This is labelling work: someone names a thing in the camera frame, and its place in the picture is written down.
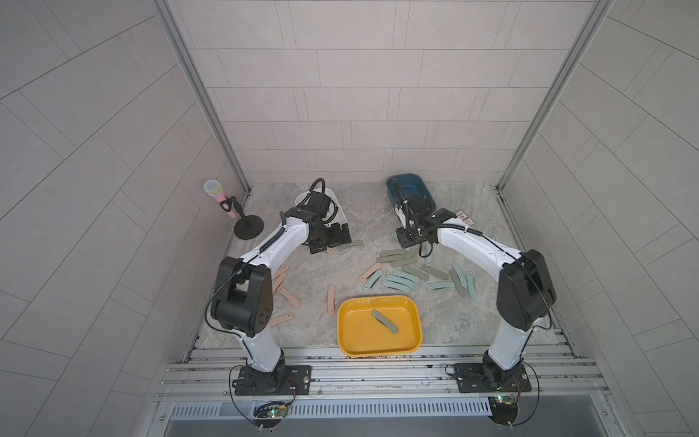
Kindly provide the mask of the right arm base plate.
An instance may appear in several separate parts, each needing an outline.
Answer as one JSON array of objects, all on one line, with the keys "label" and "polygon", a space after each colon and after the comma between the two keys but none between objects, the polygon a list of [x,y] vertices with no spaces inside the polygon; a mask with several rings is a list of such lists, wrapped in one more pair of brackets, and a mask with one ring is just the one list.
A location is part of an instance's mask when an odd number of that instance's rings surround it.
[{"label": "right arm base plate", "polygon": [[521,362],[508,371],[496,365],[457,363],[445,367],[446,374],[457,382],[460,393],[529,393],[533,388]]}]

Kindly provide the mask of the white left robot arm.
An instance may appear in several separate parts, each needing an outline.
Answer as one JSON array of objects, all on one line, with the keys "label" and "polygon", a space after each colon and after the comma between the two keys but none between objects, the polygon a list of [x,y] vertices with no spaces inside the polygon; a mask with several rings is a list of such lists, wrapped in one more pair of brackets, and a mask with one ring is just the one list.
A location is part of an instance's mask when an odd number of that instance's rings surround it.
[{"label": "white left robot arm", "polygon": [[331,189],[312,188],[280,214],[280,225],[257,247],[220,263],[205,319],[237,337],[249,367],[274,373],[283,364],[269,321],[274,306],[273,276],[298,247],[314,255],[351,243],[349,225]]}]

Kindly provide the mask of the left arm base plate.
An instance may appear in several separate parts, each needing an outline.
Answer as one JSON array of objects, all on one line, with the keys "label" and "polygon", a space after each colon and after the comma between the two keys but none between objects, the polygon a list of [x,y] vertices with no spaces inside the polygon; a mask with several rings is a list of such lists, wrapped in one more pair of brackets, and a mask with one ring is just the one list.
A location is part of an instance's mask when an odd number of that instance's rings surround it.
[{"label": "left arm base plate", "polygon": [[272,373],[243,366],[231,387],[237,396],[308,395],[312,367],[307,365],[283,365]]}]

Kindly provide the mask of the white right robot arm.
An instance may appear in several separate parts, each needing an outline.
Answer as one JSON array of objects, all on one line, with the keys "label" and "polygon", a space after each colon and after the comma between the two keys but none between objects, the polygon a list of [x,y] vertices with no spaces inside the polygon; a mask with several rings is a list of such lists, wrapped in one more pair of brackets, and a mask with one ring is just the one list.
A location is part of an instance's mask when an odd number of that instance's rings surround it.
[{"label": "white right robot arm", "polygon": [[402,226],[396,230],[404,249],[441,244],[476,263],[496,281],[496,309],[501,321],[495,340],[483,357],[484,366],[505,373],[519,366],[533,330],[551,318],[557,301],[544,255],[535,249],[504,246],[467,226],[447,209],[433,209],[421,194],[390,195]]}]

